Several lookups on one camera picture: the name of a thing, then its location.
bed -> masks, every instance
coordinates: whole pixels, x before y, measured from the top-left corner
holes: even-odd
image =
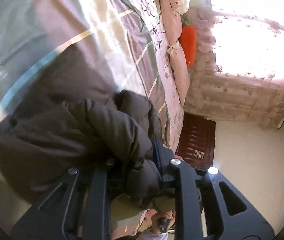
[[[175,151],[183,107],[159,0],[0,0],[0,120],[15,110],[41,70],[72,44],[112,92],[127,89],[150,98],[165,145]],[[28,205],[16,203],[21,215]],[[145,215],[119,221],[119,236],[134,234]],[[10,223],[0,219],[0,224],[9,232],[18,217]]]

carrot plush toy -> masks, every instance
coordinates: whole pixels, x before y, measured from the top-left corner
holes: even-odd
[[[179,42],[184,51],[186,65],[192,67],[196,57],[196,29],[188,20],[182,20],[182,34]]]

person's arm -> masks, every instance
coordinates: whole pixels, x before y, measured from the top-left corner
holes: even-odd
[[[152,229],[144,230],[139,236],[138,240],[167,240],[169,234],[161,234],[159,229],[159,220],[161,218],[170,219],[171,222],[168,226],[170,228],[175,222],[175,212],[167,211],[165,213],[156,213],[152,217]]]

metal bolt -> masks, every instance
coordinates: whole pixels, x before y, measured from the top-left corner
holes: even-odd
[[[181,161],[180,161],[179,159],[172,159],[172,160],[171,160],[171,163],[172,163],[173,165],[179,165],[179,164],[181,164]]]
[[[115,163],[115,159],[108,159],[106,165],[112,166]]]
[[[75,175],[77,174],[79,171],[77,168],[69,168],[69,174],[71,175]]]

curtain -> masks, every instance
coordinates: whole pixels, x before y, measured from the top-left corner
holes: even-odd
[[[261,10],[250,15],[242,11],[201,6],[184,15],[197,30],[196,62],[189,68],[191,85],[184,110],[216,121],[280,128],[284,22],[264,18]]]

